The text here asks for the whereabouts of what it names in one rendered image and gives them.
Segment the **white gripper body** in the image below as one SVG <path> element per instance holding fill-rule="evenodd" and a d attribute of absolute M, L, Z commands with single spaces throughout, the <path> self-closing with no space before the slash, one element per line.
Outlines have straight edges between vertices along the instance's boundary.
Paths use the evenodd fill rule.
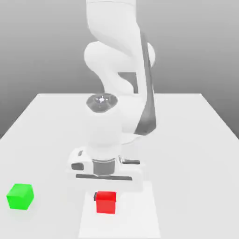
<path fill-rule="evenodd" d="M 127 170 L 120 176 L 96 176 L 79 170 L 69 170 L 69 184 L 88 191 L 137 191 L 142 189 L 143 180 L 141 170 Z"/>

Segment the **small red cube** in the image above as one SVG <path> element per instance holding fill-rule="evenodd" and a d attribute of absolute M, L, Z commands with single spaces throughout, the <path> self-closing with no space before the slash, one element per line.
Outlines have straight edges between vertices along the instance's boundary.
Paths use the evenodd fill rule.
<path fill-rule="evenodd" d="M 115 214 L 116 202 L 114 191 L 98 191 L 96 198 L 96 212 L 104 214 Z"/>

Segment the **small green cube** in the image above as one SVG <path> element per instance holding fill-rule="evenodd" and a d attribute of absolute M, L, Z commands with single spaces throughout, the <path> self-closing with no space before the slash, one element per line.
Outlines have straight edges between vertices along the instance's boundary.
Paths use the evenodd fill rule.
<path fill-rule="evenodd" d="M 7 193 L 7 201 L 10 209 L 26 211 L 34 199 L 34 191 L 31 184 L 16 183 Z"/>

